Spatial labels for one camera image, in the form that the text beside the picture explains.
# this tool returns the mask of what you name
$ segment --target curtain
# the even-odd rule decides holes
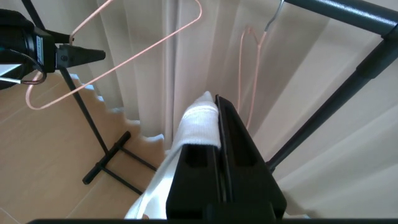
[[[47,29],[70,33],[105,0],[33,0]],[[188,29],[98,81],[109,109],[124,108],[142,134],[169,147],[185,108],[204,91],[236,103],[239,41],[258,34],[276,0],[200,0],[203,17]],[[371,2],[398,10],[395,0]],[[0,7],[20,11],[20,1]],[[71,68],[82,80],[101,75],[198,15],[194,0],[115,0],[75,36],[106,59]],[[270,159],[381,41],[375,34],[284,4],[261,53],[249,132]],[[244,40],[242,105],[247,120],[256,45]],[[275,170],[290,215],[398,218],[398,62],[369,82]]]

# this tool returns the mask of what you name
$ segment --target pink wire hanger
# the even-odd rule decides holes
[[[257,78],[259,74],[259,66],[260,66],[260,53],[261,53],[261,48],[262,48],[262,43],[264,42],[264,39],[266,38],[267,31],[271,25],[271,23],[276,19],[276,17],[279,15],[280,10],[282,9],[283,3],[285,0],[280,0],[278,9],[276,10],[274,16],[272,16],[271,20],[267,23],[266,28],[264,29],[264,33],[261,37],[261,39],[257,38],[257,35],[252,27],[246,26],[242,36],[241,36],[241,44],[239,46],[239,68],[238,68],[238,103],[237,103],[237,111],[239,112],[240,107],[241,107],[241,70],[242,70],[242,46],[243,46],[243,39],[246,34],[252,34],[254,37],[254,40],[256,41],[257,44],[257,57],[256,57],[256,68],[254,70],[254,81],[253,81],[253,89],[252,89],[252,94],[251,94],[251,103],[250,103],[250,111],[249,111],[249,117],[248,121],[246,122],[246,129],[249,129],[250,123],[251,123],[251,118],[253,114],[253,108],[254,108],[254,99],[256,97],[256,88],[257,88]]]
[[[89,17],[87,17],[87,19],[85,19],[85,20],[72,32],[72,34],[70,35],[70,38],[69,38],[70,44],[72,44],[73,36],[74,36],[84,25],[86,25],[88,21],[90,21],[92,18],[94,18],[95,15],[97,15],[98,13],[100,13],[100,12],[101,12],[106,6],[108,6],[112,1],[113,1],[113,0],[107,0],[103,5],[101,5],[101,6],[100,6],[95,12],[93,12]],[[131,60],[134,60],[135,58],[137,58],[138,56],[144,54],[144,53],[147,52],[148,50],[150,50],[150,49],[154,48],[155,46],[161,44],[161,43],[164,42],[165,40],[169,39],[170,37],[174,36],[175,34],[179,33],[180,31],[184,30],[184,29],[187,28],[188,26],[194,24],[196,21],[198,21],[198,20],[201,18],[201,15],[202,15],[202,7],[201,7],[201,4],[200,4],[199,0],[195,0],[195,2],[196,2],[196,3],[198,4],[198,6],[199,6],[199,10],[200,10],[199,15],[198,15],[198,17],[197,17],[196,19],[192,20],[192,21],[189,22],[187,25],[185,25],[185,26],[183,26],[183,27],[177,29],[176,31],[174,31],[173,33],[167,35],[166,37],[164,37],[163,39],[159,40],[158,42],[152,44],[150,47],[144,49],[143,51],[139,52],[138,54],[135,54],[135,55],[132,56],[131,58],[125,60],[124,62],[120,63],[119,65],[115,66],[114,68],[110,69],[109,71],[105,72],[104,74],[102,74],[102,75],[100,75],[100,76],[98,76],[98,77],[92,79],[92,80],[89,81],[88,83],[86,83],[86,84],[84,84],[84,85],[82,85],[82,86],[76,88],[75,90],[73,90],[73,91],[71,91],[71,92],[69,92],[69,93],[67,93],[67,94],[65,94],[65,95],[63,95],[63,96],[61,96],[60,98],[57,98],[56,100],[53,100],[53,101],[51,101],[50,103],[47,103],[46,105],[43,105],[43,106],[41,106],[41,107],[36,108],[36,107],[32,106],[32,104],[30,103],[30,93],[32,92],[33,85],[29,85],[29,87],[27,88],[27,91],[26,91],[26,95],[25,95],[26,104],[28,105],[28,107],[29,107],[30,109],[33,109],[33,110],[42,110],[42,109],[44,109],[44,108],[48,108],[49,106],[52,106],[52,105],[54,105],[55,103],[58,103],[59,101],[65,99],[66,97],[68,97],[68,96],[70,96],[70,95],[76,93],[77,91],[80,91],[80,90],[84,89],[84,87],[86,87],[86,86],[88,86],[88,85],[90,85],[90,84],[92,84],[92,83],[98,81],[99,79],[101,79],[101,78],[103,78],[103,77],[109,75],[111,72],[113,72],[113,71],[115,71],[116,69],[122,67],[123,65],[129,63]],[[41,76],[41,73],[38,72],[38,73],[36,74],[36,76],[33,78],[33,81],[36,81],[40,76]]]

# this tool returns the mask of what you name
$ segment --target black metal pole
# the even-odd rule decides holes
[[[34,5],[32,4],[32,1],[31,0],[22,0],[22,3],[24,4],[27,12],[29,13],[30,17],[32,18],[33,23],[38,28],[45,30],[44,24],[43,24],[42,20],[40,19]],[[70,77],[68,70],[66,68],[60,68],[60,72],[62,74],[63,79],[65,79],[69,89],[70,90],[76,89],[76,86],[73,83],[73,80]],[[91,118],[91,115],[88,112],[87,107],[86,107],[84,101],[82,100],[80,94],[74,93],[73,96],[75,97],[76,102],[78,103],[78,105],[81,109],[81,112],[83,112],[83,114],[85,115],[85,118],[86,118],[88,124],[90,125],[91,129],[93,130],[95,137],[97,138],[99,144],[101,145],[102,150],[105,152],[106,155],[108,155],[109,154],[108,148],[106,147],[106,144],[105,144],[104,140],[102,139],[100,132],[98,131],[97,127],[95,126],[93,118]]]
[[[362,0],[285,1],[382,37],[389,34],[398,24],[398,12]]]
[[[287,143],[267,162],[270,170],[280,164],[290,153],[317,130],[330,116],[341,108],[365,84],[376,78],[398,57],[398,41],[383,40],[356,68],[355,72],[311,116]]]

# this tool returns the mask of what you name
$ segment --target white curtain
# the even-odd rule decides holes
[[[205,90],[236,103],[239,41],[245,25],[261,33],[276,0],[200,0],[203,17],[174,38],[116,70],[95,88],[108,108],[140,120],[142,134],[170,146],[181,115]],[[396,0],[372,0],[398,11]],[[70,33],[104,0],[33,0],[47,29]],[[2,8],[30,18],[20,1]],[[87,82],[198,15],[194,0],[115,0],[75,36],[102,49],[100,62],[71,68]],[[249,128],[270,159],[381,41],[375,34],[285,4],[261,55]],[[244,41],[247,120],[256,56]],[[398,62],[369,82],[274,172],[288,213],[311,217],[398,218]]]

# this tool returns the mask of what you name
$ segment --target white cable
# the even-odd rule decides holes
[[[21,84],[21,81],[15,79],[15,78],[4,78],[4,77],[0,77],[0,81],[5,81],[5,82],[12,82],[12,83]]]

